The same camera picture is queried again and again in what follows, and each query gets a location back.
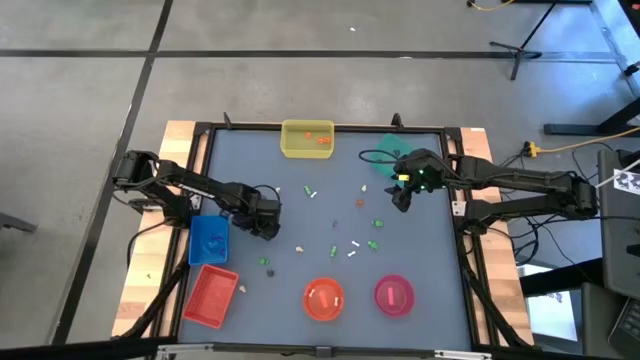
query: wooden board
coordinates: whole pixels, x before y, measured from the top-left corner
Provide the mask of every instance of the wooden board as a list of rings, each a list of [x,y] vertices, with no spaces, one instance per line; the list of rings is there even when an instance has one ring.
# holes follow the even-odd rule
[[[193,121],[169,121],[160,148],[160,158],[175,161],[180,166],[186,166],[194,127],[195,122]],[[463,128],[461,131],[465,154],[491,160],[489,142],[484,129]],[[205,143],[203,140],[198,144],[199,151],[194,167],[196,172],[200,172],[203,165],[202,157]],[[474,191],[473,197],[487,201],[500,201],[500,194],[497,188]],[[160,212],[147,213],[142,218],[140,228],[148,227],[160,221],[162,221]],[[495,224],[494,227],[507,231],[505,223]],[[167,257],[170,236],[171,229],[162,226],[138,238],[112,329],[113,335],[119,335],[127,331],[135,320],[142,315],[157,294]],[[184,251],[187,236],[188,231],[183,230],[180,236],[179,254]],[[518,334],[525,341],[533,344],[510,241],[503,235],[494,233],[482,236],[481,240],[491,296]],[[472,266],[475,266],[473,259],[471,259],[471,263]],[[168,335],[172,316],[170,309],[173,308],[174,302],[175,292],[168,299],[168,306],[165,307],[161,335]],[[488,344],[484,311],[477,298],[474,301],[474,306],[480,340],[482,343]]]
[[[465,155],[472,155],[492,161],[489,140],[484,129],[462,128],[460,130]],[[471,196],[474,199],[482,199],[489,202],[501,201],[500,190],[495,187],[480,191],[474,190]],[[502,230],[507,234],[509,233],[507,223],[504,221],[496,222],[491,225],[491,227]],[[511,241],[504,235],[491,231],[481,236],[480,240],[482,243],[485,267],[487,269],[491,298],[518,335],[529,344],[533,344],[533,335],[531,333],[531,326],[529,325],[529,317],[527,316],[527,308],[524,302],[524,296],[522,295],[522,288],[520,287]],[[471,261],[472,265],[475,265],[475,261],[473,261],[473,259],[471,259]],[[488,344],[489,338],[486,328],[486,318],[482,310],[482,305],[475,296],[474,306],[476,309],[480,341],[483,344]],[[507,345],[502,336],[500,336],[500,342],[502,345]]]

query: red tray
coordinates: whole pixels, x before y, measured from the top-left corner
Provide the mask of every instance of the red tray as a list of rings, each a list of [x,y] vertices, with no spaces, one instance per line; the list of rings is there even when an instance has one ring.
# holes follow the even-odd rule
[[[203,265],[184,310],[184,318],[219,329],[238,283],[238,274]]]

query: blue container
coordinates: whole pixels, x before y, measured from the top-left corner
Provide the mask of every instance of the blue container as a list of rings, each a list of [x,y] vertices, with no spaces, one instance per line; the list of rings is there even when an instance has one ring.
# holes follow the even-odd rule
[[[229,222],[222,216],[194,216],[189,230],[189,265],[224,264],[229,256]]]

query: yellow connector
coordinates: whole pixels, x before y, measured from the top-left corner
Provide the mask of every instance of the yellow connector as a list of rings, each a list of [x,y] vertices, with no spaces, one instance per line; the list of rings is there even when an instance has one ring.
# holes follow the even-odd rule
[[[540,153],[540,148],[536,146],[533,141],[525,141],[524,142],[524,154],[530,158],[538,157]]]

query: sticker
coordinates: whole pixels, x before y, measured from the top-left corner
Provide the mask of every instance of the sticker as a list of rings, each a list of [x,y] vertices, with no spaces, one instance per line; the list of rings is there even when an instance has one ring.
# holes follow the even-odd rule
[[[613,187],[628,193],[640,195],[640,174],[613,169]]]

